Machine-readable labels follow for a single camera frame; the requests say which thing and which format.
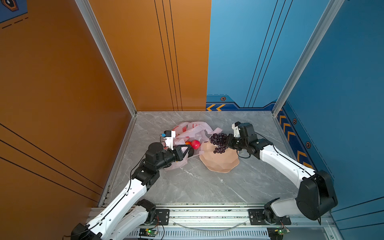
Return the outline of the red apple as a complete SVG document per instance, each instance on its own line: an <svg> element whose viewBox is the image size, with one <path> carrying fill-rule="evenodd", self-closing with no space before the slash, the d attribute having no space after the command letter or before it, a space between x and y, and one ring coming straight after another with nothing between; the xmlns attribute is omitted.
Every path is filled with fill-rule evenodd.
<svg viewBox="0 0 384 240"><path fill-rule="evenodd" d="M198 140L193 140L191 141L191 146L193 147L194 150L197 150L200 148L201 143Z"/></svg>

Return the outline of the pink printed plastic bag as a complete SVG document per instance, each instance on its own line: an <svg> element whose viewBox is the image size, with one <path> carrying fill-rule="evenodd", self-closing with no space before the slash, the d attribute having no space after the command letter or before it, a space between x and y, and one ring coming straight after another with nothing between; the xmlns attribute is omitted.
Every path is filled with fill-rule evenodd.
<svg viewBox="0 0 384 240"><path fill-rule="evenodd" d="M178 145L184 145L186 142L191 142L197 140L201 145L208 143L209 137L212 134L219 134L223 130L221 128L212 129L211 126L206 122L183 122L178 124L173 131L176 133L176 137L173 140L174 148ZM197 150L194 150L194 156L203 154L204 150L200 146ZM188 163L188 159L191 157L184 157L180 162L174 162L168 168L165 168L166 171L175 170L185 166Z"/></svg>

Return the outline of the dark purple grape bunch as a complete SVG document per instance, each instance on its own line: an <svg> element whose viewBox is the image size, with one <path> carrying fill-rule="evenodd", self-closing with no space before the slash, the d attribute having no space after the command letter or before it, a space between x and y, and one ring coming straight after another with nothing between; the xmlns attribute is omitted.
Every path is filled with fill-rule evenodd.
<svg viewBox="0 0 384 240"><path fill-rule="evenodd" d="M215 133L210 136L210 143L215 146L214 154L223 154L229 147L226 144L227 134Z"/></svg>

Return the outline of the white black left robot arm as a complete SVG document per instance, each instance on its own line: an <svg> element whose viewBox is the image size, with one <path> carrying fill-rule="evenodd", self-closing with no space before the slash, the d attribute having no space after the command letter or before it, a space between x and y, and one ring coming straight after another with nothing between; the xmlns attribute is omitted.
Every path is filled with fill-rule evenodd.
<svg viewBox="0 0 384 240"><path fill-rule="evenodd" d="M87 224L78 224L68 236L71 240L123 240L144 223L152 223L156 206L142 197L160 177L160 170L194 154L191 145L173 149L152 143L130 172L130 180L119 195Z"/></svg>

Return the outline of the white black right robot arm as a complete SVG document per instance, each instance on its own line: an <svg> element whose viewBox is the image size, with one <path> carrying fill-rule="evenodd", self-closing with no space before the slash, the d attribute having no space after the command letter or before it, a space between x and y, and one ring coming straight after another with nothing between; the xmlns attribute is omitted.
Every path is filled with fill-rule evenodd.
<svg viewBox="0 0 384 240"><path fill-rule="evenodd" d="M312 221L338 205L338 198L331 176L325 171L315 171L281 153L268 139L258 135L252 124L236 122L233 133L226 138L226 146L236 151L245 150L251 156L271 165L298 188L295 198L276 198L264 206L264 218L276 224L287 216L305 216Z"/></svg>

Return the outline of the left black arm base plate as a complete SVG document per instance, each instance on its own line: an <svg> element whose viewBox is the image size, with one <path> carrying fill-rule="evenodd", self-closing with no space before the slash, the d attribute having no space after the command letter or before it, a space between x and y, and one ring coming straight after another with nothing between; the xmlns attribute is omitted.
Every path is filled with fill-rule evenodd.
<svg viewBox="0 0 384 240"><path fill-rule="evenodd" d="M167 226L169 224L169 220L170 209L156 209L153 221L150 223L150 225L154 226L158 224L159 221L159 225Z"/></svg>

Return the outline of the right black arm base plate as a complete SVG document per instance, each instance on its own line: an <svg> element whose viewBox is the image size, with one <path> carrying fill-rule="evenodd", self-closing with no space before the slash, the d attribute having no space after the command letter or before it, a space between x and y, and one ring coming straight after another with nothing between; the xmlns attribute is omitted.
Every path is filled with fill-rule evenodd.
<svg viewBox="0 0 384 240"><path fill-rule="evenodd" d="M274 214L264 209L249 209L248 210L250 224L252 226L261 225L285 225L292 224L289 216L276 217Z"/></svg>

